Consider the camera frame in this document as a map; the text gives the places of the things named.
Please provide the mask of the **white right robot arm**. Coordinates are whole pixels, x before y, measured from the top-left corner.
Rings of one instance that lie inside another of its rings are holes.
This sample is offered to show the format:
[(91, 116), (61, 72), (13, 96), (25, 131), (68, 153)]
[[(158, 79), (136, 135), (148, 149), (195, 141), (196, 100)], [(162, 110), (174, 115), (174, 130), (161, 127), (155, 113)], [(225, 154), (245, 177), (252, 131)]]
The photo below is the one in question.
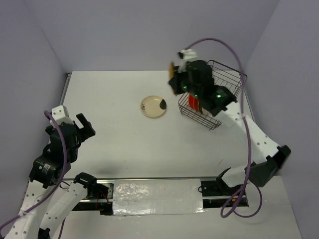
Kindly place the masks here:
[(247, 146), (247, 161), (228, 167), (216, 178), (216, 187), (222, 195), (235, 193), (246, 183), (264, 187), (280, 171), (291, 154), (287, 145), (270, 139), (244, 113), (243, 103), (229, 84), (220, 84), (219, 75), (203, 60), (193, 60), (184, 66), (170, 63), (168, 84), (175, 95), (194, 97), (209, 115), (230, 129), (231, 136)]

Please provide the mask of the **cream plate black leaf print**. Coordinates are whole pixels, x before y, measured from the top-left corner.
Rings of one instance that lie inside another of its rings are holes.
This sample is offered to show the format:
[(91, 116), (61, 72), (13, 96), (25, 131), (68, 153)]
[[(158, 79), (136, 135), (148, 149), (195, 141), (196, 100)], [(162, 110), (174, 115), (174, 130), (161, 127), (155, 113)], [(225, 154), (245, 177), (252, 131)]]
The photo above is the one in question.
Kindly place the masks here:
[(144, 116), (156, 119), (165, 114), (167, 104), (160, 96), (147, 96), (141, 101), (140, 110)]

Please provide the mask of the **cream plate floral print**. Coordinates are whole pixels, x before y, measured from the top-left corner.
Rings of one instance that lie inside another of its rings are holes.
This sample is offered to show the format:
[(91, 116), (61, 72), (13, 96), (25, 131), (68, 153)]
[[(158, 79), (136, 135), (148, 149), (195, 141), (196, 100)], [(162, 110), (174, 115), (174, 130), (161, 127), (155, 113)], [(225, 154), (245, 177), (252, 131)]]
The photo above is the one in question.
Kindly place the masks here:
[(209, 115), (209, 111), (207, 111), (207, 110), (204, 109), (204, 108), (202, 108), (202, 113), (203, 113), (204, 115)]

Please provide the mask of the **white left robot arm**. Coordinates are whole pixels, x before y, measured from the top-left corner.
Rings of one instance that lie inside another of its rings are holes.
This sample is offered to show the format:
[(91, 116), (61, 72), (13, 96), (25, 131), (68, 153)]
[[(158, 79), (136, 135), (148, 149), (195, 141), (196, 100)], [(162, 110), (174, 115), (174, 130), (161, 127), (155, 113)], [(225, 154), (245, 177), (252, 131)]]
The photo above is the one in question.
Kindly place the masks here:
[(93, 198), (98, 192), (97, 179), (85, 172), (75, 176), (64, 195), (52, 208), (49, 203), (59, 188), (71, 163), (77, 160), (81, 144), (95, 136), (95, 131), (83, 114), (77, 114), (79, 127), (66, 113), (44, 112), (51, 126), (46, 128), (49, 144), (33, 162), (29, 183), (17, 216), (1, 225), (12, 225), (5, 239), (51, 239), (63, 229), (65, 219), (84, 198)]

